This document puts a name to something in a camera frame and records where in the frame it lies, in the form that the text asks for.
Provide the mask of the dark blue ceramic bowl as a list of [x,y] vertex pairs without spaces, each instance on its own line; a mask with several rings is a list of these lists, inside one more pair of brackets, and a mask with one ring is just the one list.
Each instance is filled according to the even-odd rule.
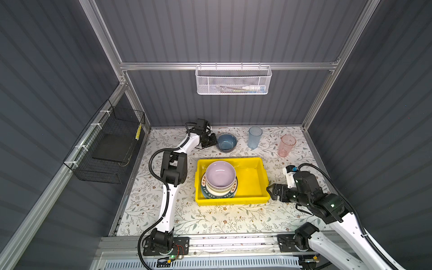
[[223,133],[217,137],[217,148],[223,153],[232,152],[237,145],[237,138],[230,133]]

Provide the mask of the yellow plastic bin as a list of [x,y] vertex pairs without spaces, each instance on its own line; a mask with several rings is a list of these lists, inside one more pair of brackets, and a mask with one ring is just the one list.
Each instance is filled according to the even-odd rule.
[[235,192],[229,192],[222,198],[210,196],[204,186],[205,172],[208,167],[220,159],[201,159],[195,173],[195,201],[199,206],[263,204],[269,201],[270,195],[266,188],[269,185],[267,172],[259,157],[237,157],[223,159],[231,164],[236,173],[238,183]]

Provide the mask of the purple ceramic bowl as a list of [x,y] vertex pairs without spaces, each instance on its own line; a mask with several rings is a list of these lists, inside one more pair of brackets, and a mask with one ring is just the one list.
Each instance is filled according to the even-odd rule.
[[213,188],[222,190],[234,184],[236,171],[230,163],[219,160],[207,167],[205,176]]

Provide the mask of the green rim lettered plate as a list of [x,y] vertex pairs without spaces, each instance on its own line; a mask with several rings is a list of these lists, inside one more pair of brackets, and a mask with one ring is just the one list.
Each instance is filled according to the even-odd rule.
[[207,186],[207,178],[205,175],[201,178],[201,192],[206,199],[228,199],[235,197],[238,189],[238,180],[229,187],[226,191],[212,190],[210,186]]

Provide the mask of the green ceramic bowl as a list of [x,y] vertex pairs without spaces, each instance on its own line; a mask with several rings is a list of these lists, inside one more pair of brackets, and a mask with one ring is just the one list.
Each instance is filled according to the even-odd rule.
[[229,185],[225,188],[215,188],[210,185],[210,183],[206,183],[204,185],[204,188],[208,191],[208,193],[214,195],[214,196],[223,196],[226,194],[233,194],[236,192],[238,186],[238,181],[236,180],[233,184]]

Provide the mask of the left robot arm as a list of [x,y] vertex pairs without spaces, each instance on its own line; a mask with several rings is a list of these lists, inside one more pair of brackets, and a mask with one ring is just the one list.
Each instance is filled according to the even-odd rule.
[[186,134],[181,143],[172,148],[154,152],[149,160],[151,175],[163,185],[161,210],[157,221],[150,226],[148,247],[157,252],[168,253],[174,245],[174,210],[180,185],[188,174],[188,155],[201,146],[202,149],[217,144],[216,135],[205,119],[184,124]]

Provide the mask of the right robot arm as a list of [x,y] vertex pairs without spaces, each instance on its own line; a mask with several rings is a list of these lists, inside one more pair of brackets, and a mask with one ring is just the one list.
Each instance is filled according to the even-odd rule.
[[354,206],[340,193],[324,193],[314,174],[289,165],[283,169],[286,184],[267,187],[272,200],[306,208],[330,226],[355,252],[356,257],[331,241],[320,229],[306,222],[285,239],[278,235],[280,248],[294,246],[300,252],[314,251],[341,270],[401,270],[403,267],[367,232]]

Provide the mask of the grey translucent cup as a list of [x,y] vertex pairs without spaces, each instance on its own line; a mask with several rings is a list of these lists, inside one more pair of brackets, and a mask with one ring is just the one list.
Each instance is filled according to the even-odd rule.
[[247,145],[250,149],[254,150],[258,147],[262,134],[263,130],[259,127],[251,127],[249,129]]

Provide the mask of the pink translucent cup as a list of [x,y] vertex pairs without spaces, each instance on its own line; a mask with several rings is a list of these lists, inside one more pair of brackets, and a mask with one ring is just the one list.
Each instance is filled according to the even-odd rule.
[[297,140],[292,135],[283,135],[279,144],[278,155],[285,158],[296,145]]

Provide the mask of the items in white basket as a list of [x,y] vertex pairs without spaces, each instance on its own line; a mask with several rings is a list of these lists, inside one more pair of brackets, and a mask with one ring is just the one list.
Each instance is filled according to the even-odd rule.
[[213,86],[218,93],[236,93],[236,94],[266,94],[265,85],[215,85]]

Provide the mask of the yellow tag on basket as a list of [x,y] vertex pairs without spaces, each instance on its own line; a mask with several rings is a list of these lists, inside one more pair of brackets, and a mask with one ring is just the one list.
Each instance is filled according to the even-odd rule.
[[137,141],[140,139],[139,137],[141,134],[141,130],[142,130],[142,124],[140,123],[138,128],[137,128],[136,135],[135,135],[135,140],[137,140]]

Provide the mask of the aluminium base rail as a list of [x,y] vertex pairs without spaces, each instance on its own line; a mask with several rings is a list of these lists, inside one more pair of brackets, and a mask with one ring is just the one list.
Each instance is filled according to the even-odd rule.
[[[179,251],[187,251],[188,258],[225,257],[225,256],[257,256],[257,255],[307,255],[313,254],[311,249],[300,252],[297,248],[280,251],[277,240],[278,232],[251,234],[212,234],[188,235],[189,246]],[[138,236],[103,237],[99,243],[94,260],[137,259]]]

